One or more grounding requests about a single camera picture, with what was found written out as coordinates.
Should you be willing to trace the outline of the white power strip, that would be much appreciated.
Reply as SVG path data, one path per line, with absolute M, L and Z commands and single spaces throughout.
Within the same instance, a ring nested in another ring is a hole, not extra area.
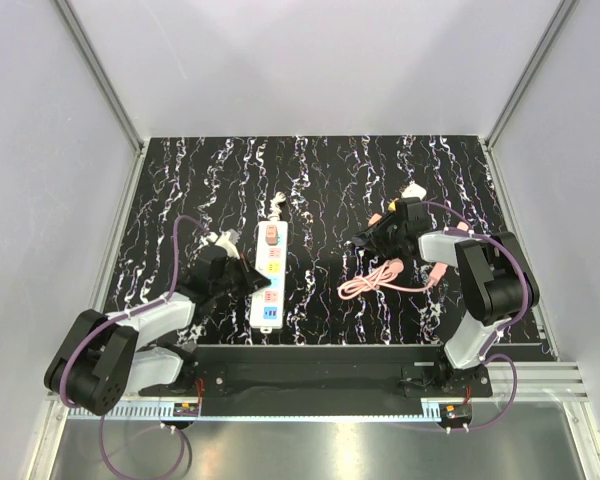
M 275 224 L 279 243 L 268 245 L 265 226 Z M 261 221 L 258 224 L 255 268 L 267 276 L 272 285 L 255 292 L 251 299 L 249 323 L 252 329 L 269 334 L 283 326 L 288 224 L 284 221 Z

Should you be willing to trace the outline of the orange plug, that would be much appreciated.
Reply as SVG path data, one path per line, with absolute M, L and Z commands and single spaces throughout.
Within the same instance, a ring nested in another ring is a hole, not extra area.
M 378 222 L 378 221 L 379 221 L 381 218 L 382 218 L 382 215 L 381 215 L 381 214 L 374 213 L 374 214 L 372 215 L 372 217 L 369 219 L 369 221 L 368 221 L 368 225 L 369 225 L 369 226 L 372 226 L 372 225 L 376 224 L 376 223 L 377 223 L 377 222 Z

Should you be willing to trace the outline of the pink plug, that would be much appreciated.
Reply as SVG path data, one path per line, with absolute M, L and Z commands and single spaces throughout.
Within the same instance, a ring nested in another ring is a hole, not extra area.
M 268 245 L 275 246 L 279 243 L 278 228 L 275 224 L 265 226 L 265 241 Z

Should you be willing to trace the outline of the white square plug adapter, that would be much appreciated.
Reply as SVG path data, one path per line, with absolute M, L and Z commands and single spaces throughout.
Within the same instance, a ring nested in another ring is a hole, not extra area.
M 418 198 L 419 200 L 424 200 L 426 198 L 426 195 L 427 195 L 427 190 L 415 182 L 408 185 L 401 192 L 402 198 Z

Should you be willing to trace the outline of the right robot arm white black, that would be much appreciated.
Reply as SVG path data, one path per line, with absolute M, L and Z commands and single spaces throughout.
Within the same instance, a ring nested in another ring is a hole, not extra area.
M 457 270 L 466 308 L 455 333 L 443 347 L 434 384 L 456 396 L 470 383 L 468 370 L 486 360 L 491 346 L 509 326 L 535 306 L 540 292 L 514 233 L 492 235 L 471 229 L 431 229 L 422 209 L 386 213 L 352 238 L 352 243 L 385 260 L 409 257 Z

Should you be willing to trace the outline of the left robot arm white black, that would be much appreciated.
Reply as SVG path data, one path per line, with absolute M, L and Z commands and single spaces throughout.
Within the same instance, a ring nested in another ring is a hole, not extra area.
M 163 385 L 176 396 L 195 386 L 196 372 L 172 348 L 146 348 L 189 326 L 225 295 L 248 297 L 271 281 L 242 253 L 225 246 L 202 248 L 194 264 L 174 276 L 174 289 L 131 310 L 81 312 L 44 374 L 44 386 L 65 406 L 102 416 L 121 397 Z

